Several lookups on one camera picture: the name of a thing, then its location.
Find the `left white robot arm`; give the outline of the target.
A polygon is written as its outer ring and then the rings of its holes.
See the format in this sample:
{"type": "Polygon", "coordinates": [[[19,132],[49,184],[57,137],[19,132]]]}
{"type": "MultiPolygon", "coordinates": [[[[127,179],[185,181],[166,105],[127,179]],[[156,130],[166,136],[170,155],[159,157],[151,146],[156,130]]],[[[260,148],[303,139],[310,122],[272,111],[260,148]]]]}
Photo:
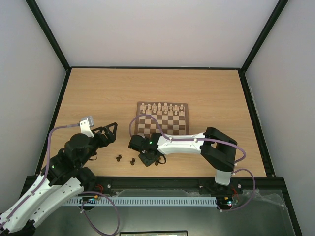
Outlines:
{"type": "Polygon", "coordinates": [[[87,118],[77,123],[74,134],[54,157],[48,157],[42,173],[7,211],[0,215],[2,236],[32,236],[36,228],[72,197],[94,194],[96,176],[84,165],[97,150],[115,142],[117,123],[91,129],[87,118]]]}

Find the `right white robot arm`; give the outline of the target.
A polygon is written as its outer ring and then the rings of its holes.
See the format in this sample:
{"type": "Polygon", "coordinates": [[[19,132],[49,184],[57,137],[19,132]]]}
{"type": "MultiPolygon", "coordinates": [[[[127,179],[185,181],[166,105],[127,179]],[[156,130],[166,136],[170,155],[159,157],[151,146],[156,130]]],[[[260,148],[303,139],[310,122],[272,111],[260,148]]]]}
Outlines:
{"type": "Polygon", "coordinates": [[[232,186],[237,146],[234,139],[213,127],[194,135],[153,133],[149,138],[132,135],[128,145],[139,152],[140,160],[147,167],[170,154],[200,154],[216,169],[215,188],[222,193],[232,186]]]}

